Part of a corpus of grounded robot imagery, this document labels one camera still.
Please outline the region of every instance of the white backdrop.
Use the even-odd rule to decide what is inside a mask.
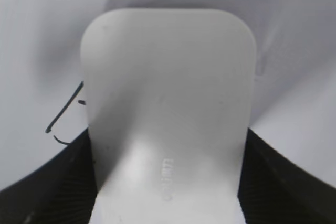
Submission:
[[[44,164],[87,127],[73,103],[79,43],[98,15],[122,7],[231,12],[258,45],[252,128],[290,160],[336,186],[336,0],[0,0],[0,189]]]

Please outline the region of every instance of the black ribbed surface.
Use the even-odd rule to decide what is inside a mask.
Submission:
[[[0,192],[0,224],[87,224],[96,195],[85,130],[47,164]]]
[[[0,192],[0,224],[87,224],[96,194],[86,130],[46,165]],[[336,190],[251,130],[238,198],[248,224],[336,223]]]
[[[238,193],[246,222],[248,224],[334,223],[318,214],[315,209],[307,206],[306,202],[297,199],[290,192],[290,189],[282,182],[288,175],[278,176],[274,170],[275,163],[270,162],[264,152],[260,152],[260,145],[271,149],[257,135],[249,131]],[[281,166],[282,162],[288,162],[275,151],[268,154],[277,158],[276,166]]]
[[[90,141],[85,141],[55,195],[34,223],[87,224],[96,195]]]

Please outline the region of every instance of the white plastic object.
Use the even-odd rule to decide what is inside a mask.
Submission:
[[[234,222],[255,53],[248,27],[218,10],[122,9],[89,26],[102,223]]]

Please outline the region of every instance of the rounded rectangular tab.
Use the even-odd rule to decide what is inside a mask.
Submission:
[[[233,223],[255,71],[218,10],[122,9],[81,46],[104,223]]]

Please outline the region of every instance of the curved black edge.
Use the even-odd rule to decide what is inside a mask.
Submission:
[[[96,195],[85,130],[48,163],[0,192],[0,223],[88,223]]]
[[[88,130],[0,192],[0,223],[88,223],[97,195]],[[336,223],[336,190],[249,130],[238,198],[248,224]]]
[[[252,130],[238,198],[248,224],[336,223],[336,189],[284,158]]]

